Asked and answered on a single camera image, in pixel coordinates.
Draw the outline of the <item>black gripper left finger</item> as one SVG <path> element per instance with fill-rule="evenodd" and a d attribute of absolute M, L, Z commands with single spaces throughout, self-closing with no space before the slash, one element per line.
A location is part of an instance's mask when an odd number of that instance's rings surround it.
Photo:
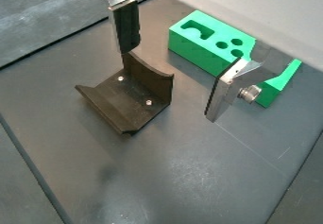
<path fill-rule="evenodd" d="M 104 0 L 112 16 L 120 52 L 140 44 L 139 8 L 136 0 Z"/>

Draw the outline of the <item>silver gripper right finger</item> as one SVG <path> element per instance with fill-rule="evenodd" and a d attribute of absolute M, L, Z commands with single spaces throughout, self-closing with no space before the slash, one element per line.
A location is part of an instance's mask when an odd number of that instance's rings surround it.
<path fill-rule="evenodd" d="M 208 103 L 205 118 L 215 122 L 236 98 L 252 103 L 261 89 L 257 84 L 277 77 L 292 61 L 292 56 L 256 41 L 249 60 L 237 58 L 216 78 Z"/>

